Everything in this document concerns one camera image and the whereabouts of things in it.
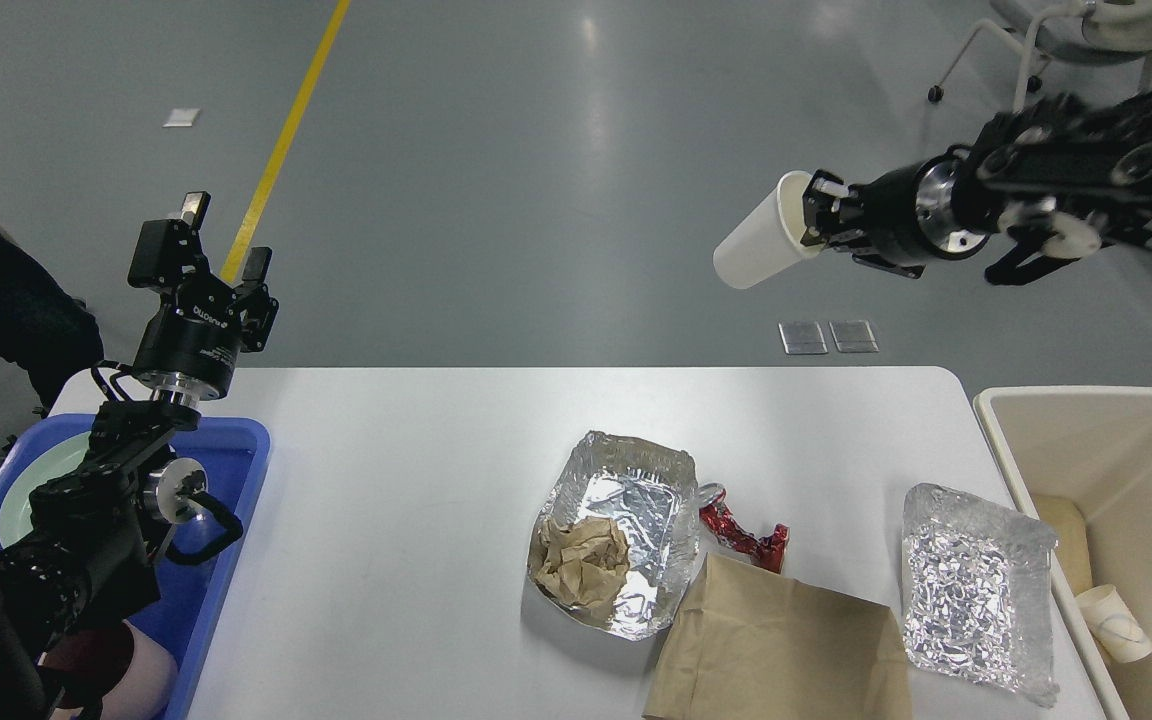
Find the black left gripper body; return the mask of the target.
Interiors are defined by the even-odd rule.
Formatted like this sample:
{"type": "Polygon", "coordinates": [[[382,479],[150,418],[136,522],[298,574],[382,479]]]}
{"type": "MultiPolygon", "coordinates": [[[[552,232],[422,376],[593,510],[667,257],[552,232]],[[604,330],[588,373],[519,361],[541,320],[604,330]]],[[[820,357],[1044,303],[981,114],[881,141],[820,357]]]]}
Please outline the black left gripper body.
{"type": "Polygon", "coordinates": [[[184,384],[202,401],[227,397],[244,340],[244,314],[257,288],[223,281],[134,282],[156,291],[159,310],[143,333],[132,377],[150,389],[184,384]]]}

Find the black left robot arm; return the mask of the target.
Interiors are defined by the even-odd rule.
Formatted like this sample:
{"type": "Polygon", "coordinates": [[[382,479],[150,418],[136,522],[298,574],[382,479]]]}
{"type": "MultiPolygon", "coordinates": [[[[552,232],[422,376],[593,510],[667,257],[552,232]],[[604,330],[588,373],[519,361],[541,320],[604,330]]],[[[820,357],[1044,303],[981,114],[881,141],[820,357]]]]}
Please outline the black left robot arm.
{"type": "Polygon", "coordinates": [[[79,629],[159,601],[156,564],[198,566],[241,541],[242,520],[206,487],[200,462],[172,450],[229,395],[242,354],[268,342],[278,313],[268,247],[241,282],[211,273],[200,228],[211,197],[142,225],[128,283],[160,297],[131,364],[93,369],[105,395],[78,467],[29,492],[31,530],[0,550],[0,719],[46,719],[76,679],[41,664],[79,629]]]}

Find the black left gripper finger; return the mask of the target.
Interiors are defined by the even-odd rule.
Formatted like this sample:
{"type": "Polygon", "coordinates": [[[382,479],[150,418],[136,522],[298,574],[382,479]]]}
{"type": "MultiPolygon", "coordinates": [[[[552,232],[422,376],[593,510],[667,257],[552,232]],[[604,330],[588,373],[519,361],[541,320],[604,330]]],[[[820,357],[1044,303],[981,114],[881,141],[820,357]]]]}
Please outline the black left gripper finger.
{"type": "Polygon", "coordinates": [[[238,350],[243,354],[262,353],[273,331],[279,302],[270,295],[271,262],[270,247],[252,247],[236,288],[234,310],[238,314],[238,350]]]}
{"type": "Polygon", "coordinates": [[[128,286],[161,296],[206,286],[211,272],[200,245],[200,225],[210,200],[211,195],[206,191],[188,192],[179,218],[141,225],[141,237],[128,270],[128,286]]]}

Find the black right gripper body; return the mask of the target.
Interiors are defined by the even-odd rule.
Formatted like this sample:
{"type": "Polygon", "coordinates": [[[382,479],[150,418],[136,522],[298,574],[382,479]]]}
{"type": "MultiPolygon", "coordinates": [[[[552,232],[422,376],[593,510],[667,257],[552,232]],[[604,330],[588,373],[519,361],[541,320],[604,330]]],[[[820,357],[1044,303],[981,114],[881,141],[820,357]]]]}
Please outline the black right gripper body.
{"type": "Polygon", "coordinates": [[[960,156],[938,156],[856,187],[863,236],[852,260],[915,281],[929,264],[980,252],[987,234],[970,232],[952,209],[961,165],[960,156]]]}

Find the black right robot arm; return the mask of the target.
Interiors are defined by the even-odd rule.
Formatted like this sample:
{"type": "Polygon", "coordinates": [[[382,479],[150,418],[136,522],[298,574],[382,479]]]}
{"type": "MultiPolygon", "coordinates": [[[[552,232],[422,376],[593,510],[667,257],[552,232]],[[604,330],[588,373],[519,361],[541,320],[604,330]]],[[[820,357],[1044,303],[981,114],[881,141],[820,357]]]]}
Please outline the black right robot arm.
{"type": "Polygon", "coordinates": [[[814,172],[791,196],[794,247],[916,279],[932,263],[1009,250],[995,286],[1024,286],[1116,243],[1152,250],[1152,90],[1105,108],[1056,94],[988,120],[972,143],[847,184],[814,172]]]}

